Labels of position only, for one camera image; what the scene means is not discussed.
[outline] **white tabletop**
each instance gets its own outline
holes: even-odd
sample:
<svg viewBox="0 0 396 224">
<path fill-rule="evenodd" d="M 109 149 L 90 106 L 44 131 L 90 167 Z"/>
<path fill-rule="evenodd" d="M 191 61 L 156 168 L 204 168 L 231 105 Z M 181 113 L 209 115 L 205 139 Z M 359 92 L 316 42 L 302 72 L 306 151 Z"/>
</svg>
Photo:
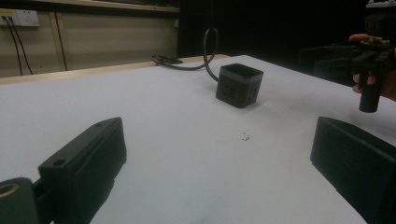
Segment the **white tabletop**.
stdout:
<svg viewBox="0 0 396 224">
<path fill-rule="evenodd" d="M 352 89 L 248 56 L 264 72 L 254 105 L 215 97 L 205 70 L 150 67 L 0 85 L 0 180 L 37 167 L 88 127 L 121 117 L 128 161 L 92 223 L 365 223 L 309 160 L 318 116 L 396 145 L 396 103 L 359 111 Z"/>
</svg>

